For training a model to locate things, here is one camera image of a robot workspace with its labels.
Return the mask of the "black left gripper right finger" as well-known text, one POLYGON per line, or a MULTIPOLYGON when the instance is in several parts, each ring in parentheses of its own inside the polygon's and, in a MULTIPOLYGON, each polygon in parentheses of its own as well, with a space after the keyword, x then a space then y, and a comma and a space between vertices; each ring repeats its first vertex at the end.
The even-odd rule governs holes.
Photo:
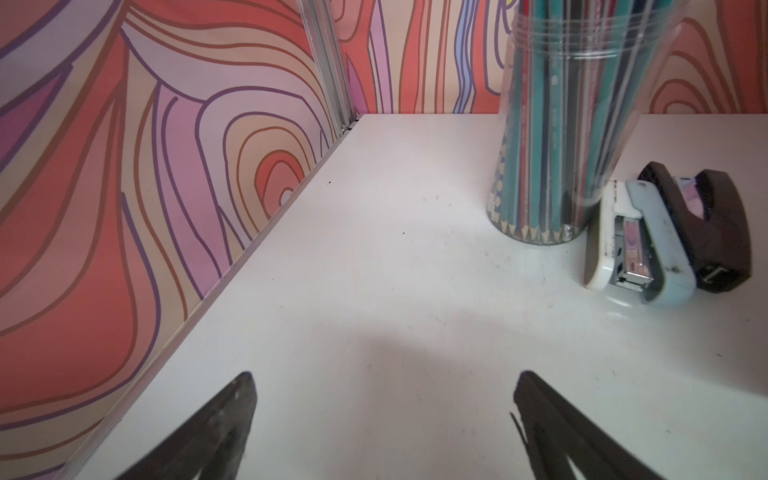
POLYGON ((658 479, 533 371, 523 371, 512 415, 537 479, 658 479))

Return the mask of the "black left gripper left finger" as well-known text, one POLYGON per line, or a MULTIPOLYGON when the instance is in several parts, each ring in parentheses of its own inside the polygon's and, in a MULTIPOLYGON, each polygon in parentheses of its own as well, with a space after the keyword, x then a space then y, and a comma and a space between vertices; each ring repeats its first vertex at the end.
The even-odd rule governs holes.
POLYGON ((121 479, 234 479, 257 406, 251 373, 237 375, 121 479))

